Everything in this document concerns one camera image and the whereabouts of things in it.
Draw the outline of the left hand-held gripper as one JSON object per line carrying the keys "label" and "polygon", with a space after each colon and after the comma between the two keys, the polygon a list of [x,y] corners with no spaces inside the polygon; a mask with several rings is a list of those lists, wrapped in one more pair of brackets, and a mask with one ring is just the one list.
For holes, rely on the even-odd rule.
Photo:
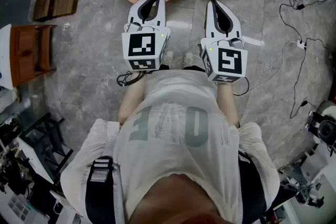
{"label": "left hand-held gripper", "polygon": [[138,0],[130,8],[129,18],[131,17],[151,19],[152,25],[125,24],[122,49],[129,70],[159,70],[171,32],[166,27],[165,0]]}

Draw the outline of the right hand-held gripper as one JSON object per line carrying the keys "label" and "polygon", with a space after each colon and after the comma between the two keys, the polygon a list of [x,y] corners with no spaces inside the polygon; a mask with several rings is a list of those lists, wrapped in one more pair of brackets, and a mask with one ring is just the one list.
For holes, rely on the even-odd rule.
{"label": "right hand-held gripper", "polygon": [[209,81],[234,83],[245,77],[248,51],[244,49],[240,36],[240,21],[218,0],[207,3],[205,37],[201,39],[201,47],[200,57]]}

